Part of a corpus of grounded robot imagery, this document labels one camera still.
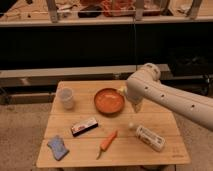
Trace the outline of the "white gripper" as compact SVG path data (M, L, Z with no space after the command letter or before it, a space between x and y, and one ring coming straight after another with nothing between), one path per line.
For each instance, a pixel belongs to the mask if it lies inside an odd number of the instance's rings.
M135 113L140 112L142 108L142 99L143 99L143 90L142 89L133 89L127 87L125 89L125 95L129 102L132 103L132 108Z

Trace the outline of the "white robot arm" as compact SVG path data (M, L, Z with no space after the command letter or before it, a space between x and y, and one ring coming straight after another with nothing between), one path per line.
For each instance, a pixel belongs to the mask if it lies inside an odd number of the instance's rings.
M144 64L126 80L126 98L134 105L146 98L213 131L213 99L161 84L160 76L157 65Z

